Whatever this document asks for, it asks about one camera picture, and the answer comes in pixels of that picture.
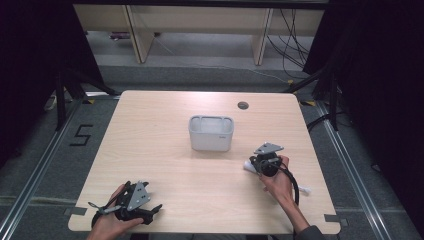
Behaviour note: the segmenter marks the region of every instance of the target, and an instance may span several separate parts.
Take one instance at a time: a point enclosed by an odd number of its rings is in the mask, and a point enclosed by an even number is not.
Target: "wooden table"
[[[249,108],[239,109],[241,101]],[[191,149],[188,122],[193,115],[233,118],[231,149]],[[257,175],[243,170],[264,142],[283,145],[278,153],[290,157],[298,184],[312,189],[300,194],[308,221],[325,234],[337,234],[340,225],[324,220],[335,210],[296,97],[277,93],[124,92],[76,204],[87,213],[72,215],[69,228],[89,231],[96,209],[87,202],[103,206],[120,184],[142,180],[150,183],[151,196],[142,207],[163,208],[153,223],[134,232],[292,233]]]

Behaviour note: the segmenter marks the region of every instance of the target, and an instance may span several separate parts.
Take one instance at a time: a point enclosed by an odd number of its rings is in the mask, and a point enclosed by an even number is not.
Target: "metal bracket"
[[[146,191],[144,183],[142,181],[138,181],[130,202],[128,203],[127,210],[132,211],[149,201],[150,197]]]
[[[272,152],[276,152],[276,151],[281,151],[283,150],[284,147],[282,146],[278,146],[269,142],[265,142],[264,144],[262,144],[262,146],[260,146],[258,149],[256,149],[255,154],[268,154],[268,153],[272,153]]]

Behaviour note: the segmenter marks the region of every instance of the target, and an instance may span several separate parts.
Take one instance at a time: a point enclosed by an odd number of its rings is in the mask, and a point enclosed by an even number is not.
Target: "gray floor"
[[[269,44],[263,65],[255,66],[248,36],[163,33],[155,40],[147,62],[141,65],[136,62],[130,40],[114,41],[105,32],[90,32],[87,38],[105,82],[116,90],[278,92],[288,86],[288,79],[299,81],[281,71],[283,60]],[[306,48],[312,42],[311,38],[299,40]],[[289,52],[294,58],[299,57],[296,51]],[[298,72],[298,66],[287,60],[284,63],[290,75],[299,78],[306,76]],[[239,81],[240,77],[245,81],[237,84],[235,79]],[[211,79],[216,79],[215,84],[210,83]],[[298,99],[311,100],[312,88],[308,86],[299,90]],[[90,86],[86,86],[86,89],[98,91]],[[79,196],[116,103],[117,100],[98,99],[94,104],[81,104],[78,107],[12,239],[85,238],[86,233],[71,232],[67,228],[69,216],[64,212],[74,206]],[[306,123],[320,116],[314,106],[301,106],[301,110]],[[338,123],[339,134],[392,239],[421,239],[387,181],[371,169],[372,157],[349,117],[339,115]],[[7,215],[14,199],[21,193],[42,158],[44,149],[55,134],[55,124],[55,111],[47,111],[22,144],[22,155],[9,160],[0,170],[0,218]],[[85,147],[72,147],[71,143],[80,141],[74,135],[81,124],[95,125],[84,129],[85,134],[91,135],[90,141]],[[325,125],[317,125],[310,135],[336,212],[345,223],[338,236],[326,236],[327,239],[378,239]],[[290,239],[290,236],[279,238]]]

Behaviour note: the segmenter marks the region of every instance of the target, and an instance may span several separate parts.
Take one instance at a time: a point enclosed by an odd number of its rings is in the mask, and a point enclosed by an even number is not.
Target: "black sleeve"
[[[296,240],[325,240],[325,238],[317,226],[310,226],[298,233]]]

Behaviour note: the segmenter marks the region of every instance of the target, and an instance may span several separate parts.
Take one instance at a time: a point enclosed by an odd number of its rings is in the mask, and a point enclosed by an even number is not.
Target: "black curtain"
[[[343,62],[338,85],[376,163],[424,237],[424,4],[373,0],[366,6],[367,21],[359,26],[360,37]],[[331,52],[331,36],[341,22],[346,22],[344,14],[323,19],[327,26],[319,28],[307,71],[328,60],[324,51]]]
[[[103,80],[71,4],[2,0],[0,27],[1,167],[43,113],[59,71]]]

